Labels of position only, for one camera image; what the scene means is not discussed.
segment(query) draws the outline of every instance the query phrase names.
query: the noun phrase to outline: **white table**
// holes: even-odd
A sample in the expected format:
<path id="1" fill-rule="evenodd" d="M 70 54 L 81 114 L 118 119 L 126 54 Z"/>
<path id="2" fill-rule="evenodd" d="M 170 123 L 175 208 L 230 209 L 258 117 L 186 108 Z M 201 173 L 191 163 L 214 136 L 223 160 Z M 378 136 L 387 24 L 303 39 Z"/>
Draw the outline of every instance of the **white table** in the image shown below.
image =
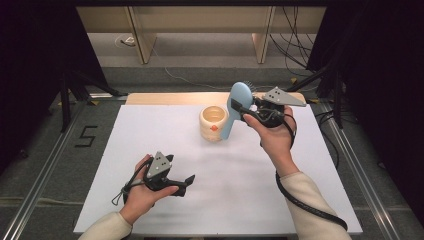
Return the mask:
<path id="1" fill-rule="evenodd" d="M 146 154 L 173 154 L 168 175 L 184 181 L 196 175 L 185 197 L 160 200 L 133 234 L 162 237 L 284 236 L 295 234 L 275 169 L 259 137 L 236 121 L 227 141 L 200 136 L 198 116 L 206 105 L 124 105 L 74 229 L 84 232 L 101 216 L 119 211 L 111 200 Z M 314 179 L 350 234 L 362 229 L 349 202 L 309 106 L 293 107 L 298 132 L 292 148 L 299 168 Z"/>

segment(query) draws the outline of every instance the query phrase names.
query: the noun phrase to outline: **white cup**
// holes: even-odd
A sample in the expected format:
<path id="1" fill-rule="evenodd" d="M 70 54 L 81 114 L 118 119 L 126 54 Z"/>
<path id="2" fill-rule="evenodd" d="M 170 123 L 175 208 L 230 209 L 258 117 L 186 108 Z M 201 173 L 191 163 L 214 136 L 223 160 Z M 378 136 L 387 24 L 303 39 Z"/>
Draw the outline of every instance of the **white cup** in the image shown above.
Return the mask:
<path id="1" fill-rule="evenodd" d="M 211 142 L 221 141 L 221 131 L 228 119 L 226 109 L 219 106 L 204 108 L 199 115 L 200 134 Z"/>

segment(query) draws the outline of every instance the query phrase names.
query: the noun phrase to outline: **gray floor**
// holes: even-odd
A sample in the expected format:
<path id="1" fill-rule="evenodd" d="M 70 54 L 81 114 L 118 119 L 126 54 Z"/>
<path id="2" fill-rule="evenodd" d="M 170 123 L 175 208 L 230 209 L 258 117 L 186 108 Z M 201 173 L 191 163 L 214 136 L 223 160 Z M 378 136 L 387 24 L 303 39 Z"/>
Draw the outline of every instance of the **gray floor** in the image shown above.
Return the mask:
<path id="1" fill-rule="evenodd" d="M 269 45 L 266 62 L 257 64 L 251 38 L 247 34 L 160 34 L 151 61 L 140 65 L 133 47 L 119 44 L 128 34 L 91 34 L 99 62 L 111 87 L 122 92 L 184 92 L 184 91 L 228 91 L 237 81 L 251 81 L 255 86 L 266 90 L 279 86 L 286 88 L 291 79 L 303 79 L 291 71 L 310 74 L 292 61 L 285 58 L 272 44 Z M 310 45 L 303 36 L 303 43 Z M 291 47 L 290 52 L 303 61 L 299 50 Z M 314 88 L 317 83 L 307 87 L 302 93 L 308 99 L 315 99 Z M 90 87 L 91 92 L 101 92 Z M 311 104 L 318 114 L 325 111 L 329 99 L 320 99 L 319 104 Z M 61 129 L 61 109 L 59 98 L 51 105 L 51 115 L 46 115 L 38 131 L 26 146 L 28 158 L 17 158 L 6 172 L 0 176 L 0 232 L 5 233 L 8 224 L 20 209 L 22 199 L 37 182 L 39 173 L 55 149 Z M 76 103 L 72 106 L 75 122 L 72 125 L 66 145 L 52 166 L 51 173 L 40 192 L 37 205 L 22 225 L 19 239 L 76 239 L 73 234 L 75 225 L 91 182 L 101 160 L 119 108 L 123 100 L 102 99 L 96 104 Z M 388 238 L 378 214 L 367 199 L 360 181 L 353 171 L 349 158 L 337 142 L 337 130 L 331 122 L 323 124 L 323 131 L 336 144 L 337 152 L 328 143 L 334 158 L 340 155 L 338 172 L 346 192 L 362 223 L 364 233 L 353 239 L 424 239 L 423 227 L 399 194 L 387 172 L 379 167 L 374 152 L 360 124 L 344 104 L 343 134 L 347 136 L 358 162 L 375 190 L 398 236 Z M 87 144 L 80 134 L 86 126 L 97 126 L 86 131 L 95 136 L 91 147 L 77 148 Z"/>

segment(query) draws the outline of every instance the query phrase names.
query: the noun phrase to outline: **beige sleeve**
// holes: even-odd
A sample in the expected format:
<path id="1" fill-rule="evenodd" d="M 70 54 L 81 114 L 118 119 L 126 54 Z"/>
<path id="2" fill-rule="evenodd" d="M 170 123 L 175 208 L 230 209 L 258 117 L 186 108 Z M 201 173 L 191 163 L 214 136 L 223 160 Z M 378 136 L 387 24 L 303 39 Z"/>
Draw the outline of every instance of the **beige sleeve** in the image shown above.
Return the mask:
<path id="1" fill-rule="evenodd" d="M 112 212 L 97 220 L 79 239 L 120 240 L 130 234 L 131 229 L 121 214 Z"/>
<path id="2" fill-rule="evenodd" d="M 302 172 L 290 174 L 280 178 L 280 181 L 287 192 L 298 200 L 311 207 L 337 216 L 322 197 L 316 184 L 306 174 Z M 287 199 L 286 201 L 299 239 L 351 239 L 346 230 L 340 225 L 306 212 Z"/>

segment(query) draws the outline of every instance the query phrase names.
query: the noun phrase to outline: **wooden strip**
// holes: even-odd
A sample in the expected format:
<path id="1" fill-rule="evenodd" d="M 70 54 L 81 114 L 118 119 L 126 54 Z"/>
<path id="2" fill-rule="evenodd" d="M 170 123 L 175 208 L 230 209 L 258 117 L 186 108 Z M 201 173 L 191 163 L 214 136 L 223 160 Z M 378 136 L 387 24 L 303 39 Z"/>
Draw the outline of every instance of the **wooden strip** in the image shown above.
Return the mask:
<path id="1" fill-rule="evenodd" d="M 227 103 L 229 94 L 229 92 L 131 93 L 126 105 L 222 105 Z M 289 94 L 306 102 L 301 93 Z"/>

